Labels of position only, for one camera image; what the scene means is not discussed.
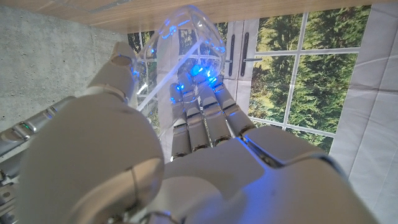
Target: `window pane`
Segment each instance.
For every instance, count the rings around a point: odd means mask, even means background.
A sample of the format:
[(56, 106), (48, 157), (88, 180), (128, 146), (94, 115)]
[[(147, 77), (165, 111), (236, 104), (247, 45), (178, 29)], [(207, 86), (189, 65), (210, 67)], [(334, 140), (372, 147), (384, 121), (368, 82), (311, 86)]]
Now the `window pane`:
[(142, 46), (148, 43), (149, 39), (154, 35), (155, 31), (141, 32)]
[(302, 55), (289, 124), (335, 133), (356, 54)]
[(190, 70), (192, 69), (192, 67), (194, 65), (199, 64), (198, 59), (195, 58), (188, 58), (182, 65), (181, 67), (178, 69), (178, 74), (182, 74), (185, 72), (190, 72)]
[(147, 62), (147, 67), (148, 67), (148, 90), (152, 91), (156, 87), (156, 77), (157, 77), (157, 71), (156, 71), (156, 65), (157, 62)]
[(141, 50), (141, 44), (139, 42), (139, 33), (133, 33), (127, 35), (129, 39), (129, 45), (134, 50), (134, 53), (138, 54)]
[(226, 34), (228, 33), (228, 23), (227, 22), (219, 22), (215, 24), (216, 28), (218, 29), (218, 32), (220, 32), (220, 36), (224, 41), (224, 44), (226, 45)]
[(361, 6), (310, 12), (303, 49), (359, 47), (370, 9)]
[(284, 122), (294, 56), (262, 57), (251, 80), (249, 116)]
[(160, 134), (160, 122), (159, 122), (159, 114), (157, 110), (157, 101), (151, 101), (150, 104), (147, 105), (150, 108), (150, 112), (148, 114), (148, 119), (154, 128), (156, 134)]
[(303, 14), (261, 18), (257, 51), (297, 50)]
[[(226, 34), (228, 31), (228, 23), (227, 22), (222, 22), (222, 23), (217, 23), (214, 24), (216, 28), (218, 29), (218, 32), (220, 33), (220, 36), (226, 44)], [(205, 43), (200, 45), (200, 54), (201, 55), (212, 55), (212, 56), (217, 56), (218, 54), (214, 52), (213, 48), (210, 46), (207, 46)]]
[(323, 136), (320, 134), (308, 133), (305, 131), (299, 131), (291, 128), (286, 128), (286, 131), (295, 134), (297, 137), (308, 141), (309, 143), (318, 146), (323, 149), (326, 153), (329, 153), (331, 144), (333, 142), (332, 137)]
[(178, 30), (180, 40), (180, 55), (185, 55), (189, 49), (197, 42), (197, 36), (193, 30)]

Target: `clear plastic shell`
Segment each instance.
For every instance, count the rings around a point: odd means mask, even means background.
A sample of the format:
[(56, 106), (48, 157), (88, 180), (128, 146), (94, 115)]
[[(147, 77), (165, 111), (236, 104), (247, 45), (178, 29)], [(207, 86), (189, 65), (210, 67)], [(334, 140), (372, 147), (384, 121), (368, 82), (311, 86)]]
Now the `clear plastic shell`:
[[(195, 6), (176, 10), (155, 31), (137, 56), (131, 104), (148, 117), (159, 137), (176, 120), (172, 105), (194, 102), (198, 85), (222, 81), (225, 51), (215, 25)], [(174, 97), (170, 87), (182, 97)]]

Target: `window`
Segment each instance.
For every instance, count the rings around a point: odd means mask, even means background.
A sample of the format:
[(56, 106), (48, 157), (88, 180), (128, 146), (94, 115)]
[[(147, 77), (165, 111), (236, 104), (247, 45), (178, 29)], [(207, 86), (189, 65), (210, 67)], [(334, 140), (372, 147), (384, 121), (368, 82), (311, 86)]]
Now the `window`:
[(259, 20), (248, 115), (329, 152), (370, 6)]

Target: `wooden shelf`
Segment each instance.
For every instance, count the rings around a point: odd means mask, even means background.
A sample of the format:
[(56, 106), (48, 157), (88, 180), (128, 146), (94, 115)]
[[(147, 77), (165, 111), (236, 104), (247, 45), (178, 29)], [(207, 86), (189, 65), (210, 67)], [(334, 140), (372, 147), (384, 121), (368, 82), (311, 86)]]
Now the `wooden shelf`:
[(158, 29), (178, 7), (193, 4), (213, 22), (363, 6), (393, 0), (0, 0), (26, 9), (120, 33)]

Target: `concrete wall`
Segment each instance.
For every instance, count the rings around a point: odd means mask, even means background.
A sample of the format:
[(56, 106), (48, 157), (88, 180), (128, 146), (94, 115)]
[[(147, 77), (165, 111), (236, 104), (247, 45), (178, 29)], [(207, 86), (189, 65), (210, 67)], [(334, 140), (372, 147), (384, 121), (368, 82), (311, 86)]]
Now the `concrete wall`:
[(127, 35), (0, 6), (0, 131), (81, 95)]

